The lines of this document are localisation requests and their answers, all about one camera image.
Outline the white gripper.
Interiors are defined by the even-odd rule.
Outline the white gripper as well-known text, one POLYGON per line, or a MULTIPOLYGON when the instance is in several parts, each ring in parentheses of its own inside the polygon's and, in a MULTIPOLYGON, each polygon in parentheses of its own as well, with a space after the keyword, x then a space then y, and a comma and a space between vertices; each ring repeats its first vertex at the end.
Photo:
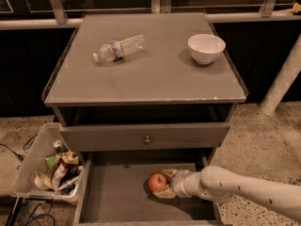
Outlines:
POLYGON ((165 185, 153 191, 152 194, 155 197, 159 199, 174 199, 177 195, 180 198, 190 198, 184 186, 184 179, 188 170, 163 169, 162 173, 168 181, 171 181, 171 186, 165 185))

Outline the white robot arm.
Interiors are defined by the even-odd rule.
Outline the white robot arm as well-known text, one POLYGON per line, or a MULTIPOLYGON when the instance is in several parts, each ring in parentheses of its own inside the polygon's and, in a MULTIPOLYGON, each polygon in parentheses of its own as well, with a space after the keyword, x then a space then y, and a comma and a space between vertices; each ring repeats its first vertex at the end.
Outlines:
POLYGON ((201 171, 163 169, 163 182, 151 193, 159 199, 199 197, 226 203, 240 196, 286 218, 301 222, 301 187, 247 177, 218 166, 201 171))

